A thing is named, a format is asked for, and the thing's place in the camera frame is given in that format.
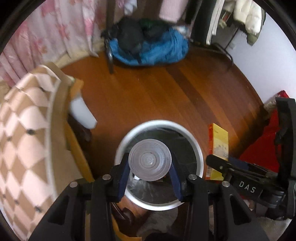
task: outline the yellow box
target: yellow box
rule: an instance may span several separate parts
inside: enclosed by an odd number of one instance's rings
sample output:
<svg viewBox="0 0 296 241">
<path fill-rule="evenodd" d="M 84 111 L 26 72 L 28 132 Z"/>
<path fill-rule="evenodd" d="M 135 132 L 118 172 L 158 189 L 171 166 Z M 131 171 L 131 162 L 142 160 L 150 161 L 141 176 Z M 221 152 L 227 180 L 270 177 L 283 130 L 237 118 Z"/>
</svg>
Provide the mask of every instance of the yellow box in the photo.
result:
<svg viewBox="0 0 296 241">
<path fill-rule="evenodd" d="M 216 124 L 209 126 L 210 153 L 228 161 L 228 132 Z M 210 167 L 207 167 L 206 180 L 222 181 L 222 174 Z"/>
</svg>

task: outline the pink floral curtain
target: pink floral curtain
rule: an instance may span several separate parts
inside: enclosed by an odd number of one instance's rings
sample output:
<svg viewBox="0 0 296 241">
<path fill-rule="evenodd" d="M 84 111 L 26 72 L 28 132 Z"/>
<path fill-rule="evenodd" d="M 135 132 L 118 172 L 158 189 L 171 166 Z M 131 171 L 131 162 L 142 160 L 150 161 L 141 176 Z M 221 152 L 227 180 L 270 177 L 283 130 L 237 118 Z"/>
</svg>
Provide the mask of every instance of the pink floral curtain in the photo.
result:
<svg viewBox="0 0 296 241">
<path fill-rule="evenodd" d="M 0 76 L 14 86 L 39 64 L 79 51 L 95 55 L 93 44 L 105 28 L 108 0 L 46 0 L 17 29 L 0 55 Z M 117 0 L 116 17 L 122 2 Z"/>
</svg>

